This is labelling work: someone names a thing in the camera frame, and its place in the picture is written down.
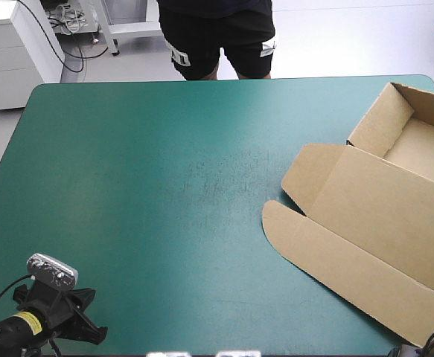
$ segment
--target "green tabletop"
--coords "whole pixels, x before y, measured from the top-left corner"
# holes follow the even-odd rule
[[[290,205],[300,148],[345,143],[389,81],[434,91],[424,76],[38,87],[0,163],[0,290],[35,252],[77,268],[109,334],[64,353],[386,354],[402,340],[284,260],[261,208]]]

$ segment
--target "box flap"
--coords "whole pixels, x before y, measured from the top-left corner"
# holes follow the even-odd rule
[[[393,86],[415,110],[413,117],[434,126],[434,94],[393,83]]]
[[[433,333],[433,290],[275,201],[262,216],[269,242],[291,263],[413,344]]]
[[[343,150],[341,145],[305,145],[283,177],[281,187],[304,212],[313,206]]]
[[[314,147],[286,174],[287,193],[298,205],[310,196],[313,221],[434,289],[434,183],[355,147]],[[311,162],[331,170],[322,185],[304,172]]]
[[[389,83],[349,135],[348,142],[383,158],[413,113],[414,109]]]

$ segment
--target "gray floor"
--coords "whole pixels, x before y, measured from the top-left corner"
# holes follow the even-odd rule
[[[108,1],[116,22],[141,17],[141,3],[121,9],[119,1]],[[426,74],[434,79],[434,0],[273,0],[273,4],[279,35],[275,78]],[[87,55],[105,48],[104,43],[90,45],[86,35],[80,40]],[[71,49],[67,39],[63,45]],[[65,70],[62,81],[182,80],[161,37],[131,39],[120,43],[119,49],[118,57],[105,54],[89,60],[78,75]],[[224,58],[218,75],[221,80],[237,78]],[[0,111],[0,159],[20,114],[20,110]]]

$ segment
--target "open cardboard box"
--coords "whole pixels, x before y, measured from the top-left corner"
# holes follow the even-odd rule
[[[263,209],[276,250],[422,346],[434,332],[434,94],[390,83],[348,145],[309,144]]]

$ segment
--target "person's leg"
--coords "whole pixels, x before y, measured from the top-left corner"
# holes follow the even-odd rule
[[[220,48],[212,22],[159,6],[160,25],[175,69],[186,80],[216,80]]]
[[[220,41],[240,79],[269,79],[276,49],[271,0],[219,21]]]
[[[218,72],[218,63],[215,69],[210,73],[204,76],[203,78],[200,78],[201,80],[218,80],[217,78],[217,72]]]

